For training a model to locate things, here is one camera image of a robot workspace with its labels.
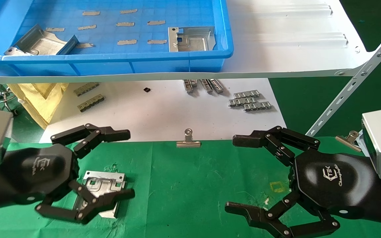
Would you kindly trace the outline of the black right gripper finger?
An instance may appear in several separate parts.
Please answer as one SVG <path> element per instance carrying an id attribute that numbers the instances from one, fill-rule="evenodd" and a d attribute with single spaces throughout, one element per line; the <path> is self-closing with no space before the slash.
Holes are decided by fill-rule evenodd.
<path id="1" fill-rule="evenodd" d="M 276 126 L 267 131 L 253 131 L 250 135 L 234 135 L 233 145 L 248 148 L 264 147 L 283 165 L 293 166 L 295 154 L 285 145 L 307 151 L 318 150 L 320 142 L 296 131 Z"/>

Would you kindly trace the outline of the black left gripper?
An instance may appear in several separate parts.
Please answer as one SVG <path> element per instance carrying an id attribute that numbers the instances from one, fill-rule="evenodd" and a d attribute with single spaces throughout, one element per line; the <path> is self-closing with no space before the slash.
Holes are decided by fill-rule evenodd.
<path id="1" fill-rule="evenodd" d="M 45 218 L 87 224 L 98 213 L 112 210 L 118 201 L 135 197 L 133 189 L 94 196 L 78 178 L 78 161 L 102 142 L 117 142 L 131 138 L 129 130 L 85 124 L 51 136 L 52 146 L 9 151 L 0 164 L 0 208 L 28 205 Z M 64 145 L 81 141 L 71 151 Z M 53 207 L 52 203 L 70 190 L 87 202 L 82 210 Z"/>

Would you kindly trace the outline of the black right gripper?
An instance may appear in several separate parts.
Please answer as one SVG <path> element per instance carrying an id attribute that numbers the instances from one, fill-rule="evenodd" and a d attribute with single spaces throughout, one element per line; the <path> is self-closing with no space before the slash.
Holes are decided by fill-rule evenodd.
<path id="1" fill-rule="evenodd" d="M 310 149 L 296 156 L 292 170 L 301 195 L 292 191 L 269 210 L 227 202 L 225 211 L 245 217 L 249 226 L 264 229 L 274 238 L 330 235 L 340 228 L 340 223 L 331 215 L 381 223 L 381 178 L 370 159 Z M 300 200 L 301 206 L 319 221 L 286 226 L 280 217 Z"/>

